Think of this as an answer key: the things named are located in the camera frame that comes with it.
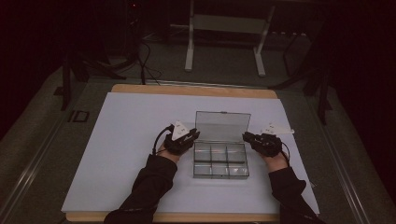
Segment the clear plastic box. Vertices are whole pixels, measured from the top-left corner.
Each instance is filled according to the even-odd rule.
[[[250,114],[197,111],[194,178],[247,179],[248,160],[242,133]]]

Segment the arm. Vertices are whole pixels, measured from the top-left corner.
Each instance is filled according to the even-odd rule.
[[[119,209],[110,212],[105,224],[152,223],[161,197],[173,187],[180,156],[163,150],[156,156],[149,155],[146,167],[140,170],[132,192]]]
[[[279,153],[264,157],[271,181],[273,196],[280,202],[280,223],[324,223],[317,218],[301,195],[306,183],[299,180],[286,159]]]

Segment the hand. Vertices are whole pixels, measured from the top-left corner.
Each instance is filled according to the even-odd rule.
[[[288,167],[288,162],[286,161],[286,158],[280,152],[274,157],[266,157],[260,153],[259,155],[265,161],[269,173]]]
[[[169,159],[169,160],[173,161],[174,163],[177,163],[181,156],[181,155],[177,156],[177,155],[171,154],[168,150],[166,150],[166,148],[163,144],[160,146],[160,148],[158,148],[157,151],[158,151],[157,156],[165,157],[166,159]]]

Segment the table leg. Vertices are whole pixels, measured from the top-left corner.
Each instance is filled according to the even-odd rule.
[[[271,19],[274,16],[274,12],[275,12],[275,6],[272,6],[268,13],[267,20],[266,20],[264,26],[262,27],[260,43],[257,47],[253,48],[254,58],[256,60],[257,71],[259,72],[259,77],[265,77],[264,64],[262,63],[262,47],[264,45],[265,38],[268,35],[268,29],[270,27]]]
[[[187,48],[186,72],[192,71],[192,60],[194,57],[194,0],[190,0],[190,24],[189,24],[189,46]]]

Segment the person's right hand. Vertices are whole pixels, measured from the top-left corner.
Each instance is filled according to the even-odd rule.
[[[288,167],[288,162],[286,161],[286,158],[280,152],[274,157],[266,157],[260,153],[259,153],[259,155],[265,161],[267,168],[268,168],[268,173]]]

